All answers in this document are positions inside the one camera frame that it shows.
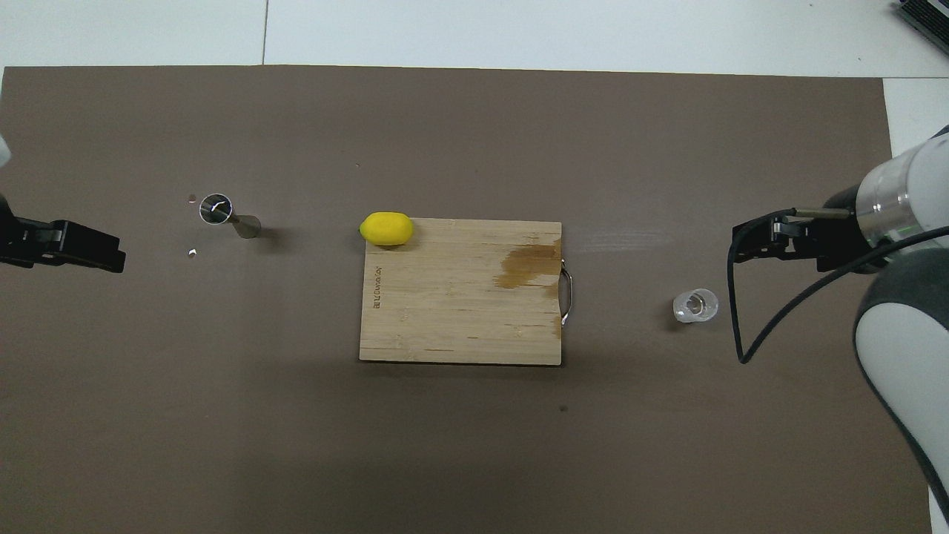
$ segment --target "metal handle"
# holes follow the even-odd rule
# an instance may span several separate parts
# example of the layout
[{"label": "metal handle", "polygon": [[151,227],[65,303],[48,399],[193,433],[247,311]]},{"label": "metal handle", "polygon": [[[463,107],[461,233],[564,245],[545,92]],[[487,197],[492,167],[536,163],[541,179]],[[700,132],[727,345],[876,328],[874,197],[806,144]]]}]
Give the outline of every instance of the metal handle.
[{"label": "metal handle", "polygon": [[560,258],[560,276],[567,278],[567,310],[560,315],[560,326],[567,324],[567,317],[570,316],[570,310],[573,309],[573,277],[567,271],[567,261]]}]

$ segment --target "lemon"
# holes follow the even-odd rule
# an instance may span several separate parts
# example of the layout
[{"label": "lemon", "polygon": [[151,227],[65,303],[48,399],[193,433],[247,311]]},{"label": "lemon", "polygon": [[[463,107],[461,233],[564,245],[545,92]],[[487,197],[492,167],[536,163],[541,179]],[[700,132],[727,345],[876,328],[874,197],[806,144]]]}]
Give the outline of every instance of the lemon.
[{"label": "lemon", "polygon": [[401,245],[412,237],[412,230],[412,220],[404,213],[394,211],[369,214],[359,225],[359,233],[365,240],[380,246]]}]

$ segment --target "white tile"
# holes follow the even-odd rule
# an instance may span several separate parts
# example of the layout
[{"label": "white tile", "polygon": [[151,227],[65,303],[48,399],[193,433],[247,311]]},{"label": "white tile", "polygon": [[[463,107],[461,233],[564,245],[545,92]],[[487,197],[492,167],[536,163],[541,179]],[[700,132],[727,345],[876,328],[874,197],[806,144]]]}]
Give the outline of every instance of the white tile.
[{"label": "white tile", "polygon": [[261,63],[266,0],[3,0],[0,66]]},{"label": "white tile", "polygon": [[894,156],[949,124],[949,79],[887,79],[884,96]]},{"label": "white tile", "polygon": [[929,515],[932,520],[933,534],[949,534],[949,524],[947,519],[942,516],[939,504],[936,502],[936,496],[929,490]]},{"label": "white tile", "polygon": [[270,0],[268,64],[949,76],[892,0]]}]

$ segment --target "metal jigger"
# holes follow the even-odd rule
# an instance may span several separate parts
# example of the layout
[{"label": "metal jigger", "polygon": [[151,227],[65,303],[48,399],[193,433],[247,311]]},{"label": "metal jigger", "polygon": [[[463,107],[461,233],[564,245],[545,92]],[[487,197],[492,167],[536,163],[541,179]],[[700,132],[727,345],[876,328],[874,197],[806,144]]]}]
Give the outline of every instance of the metal jigger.
[{"label": "metal jigger", "polygon": [[198,207],[201,219],[211,225],[229,222],[234,225],[237,235],[244,239],[256,238],[260,234],[260,219],[253,215],[237,215],[234,213],[231,199],[214,193],[201,201]]}]

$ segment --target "cutting board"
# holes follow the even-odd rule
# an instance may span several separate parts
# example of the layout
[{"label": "cutting board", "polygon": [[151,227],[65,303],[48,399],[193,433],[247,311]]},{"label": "cutting board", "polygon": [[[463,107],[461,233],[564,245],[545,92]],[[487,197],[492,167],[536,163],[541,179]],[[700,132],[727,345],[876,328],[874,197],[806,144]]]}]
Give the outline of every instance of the cutting board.
[{"label": "cutting board", "polygon": [[412,222],[366,243],[361,360],[560,365],[560,222]]}]

